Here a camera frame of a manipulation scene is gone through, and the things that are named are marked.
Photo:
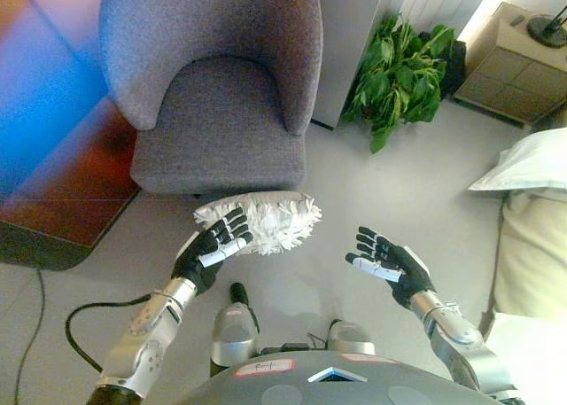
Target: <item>bed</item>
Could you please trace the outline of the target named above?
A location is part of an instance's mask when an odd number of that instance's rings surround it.
[[[486,344],[527,405],[563,403],[567,361],[567,128],[527,136],[470,187],[506,191]]]

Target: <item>lamp base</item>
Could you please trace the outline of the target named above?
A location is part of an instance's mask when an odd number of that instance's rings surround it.
[[[558,25],[556,29],[548,28],[550,18],[534,17],[528,22],[528,33],[532,39],[549,48],[562,48],[567,44],[567,32]]]

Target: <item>robotic arm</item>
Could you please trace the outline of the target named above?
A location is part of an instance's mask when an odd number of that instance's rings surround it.
[[[357,249],[346,260],[356,268],[386,279],[392,296],[423,323],[435,355],[453,380],[508,404],[523,404],[508,370],[489,350],[477,328],[461,314],[456,303],[444,303],[429,270],[407,246],[391,243],[368,228],[359,228]]]
[[[140,309],[105,360],[89,405],[139,404],[159,377],[191,300],[208,290],[223,261],[252,241],[242,208],[195,232],[175,258],[171,281]]]

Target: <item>beige nightstand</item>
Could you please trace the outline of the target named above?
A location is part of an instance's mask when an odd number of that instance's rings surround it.
[[[467,50],[467,79],[454,97],[532,125],[567,101],[567,46],[534,41],[533,13],[502,3]],[[511,26],[514,20],[524,20]]]

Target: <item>label sticker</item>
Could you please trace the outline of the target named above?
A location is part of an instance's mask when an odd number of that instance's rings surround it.
[[[395,361],[392,361],[391,359],[383,358],[382,356],[375,356],[373,354],[343,354],[343,358],[347,359],[348,361],[354,361],[354,362],[396,363]]]
[[[280,372],[293,371],[294,369],[295,360],[275,359],[273,361],[249,363],[240,367],[234,377],[265,376],[267,374],[278,374]]]

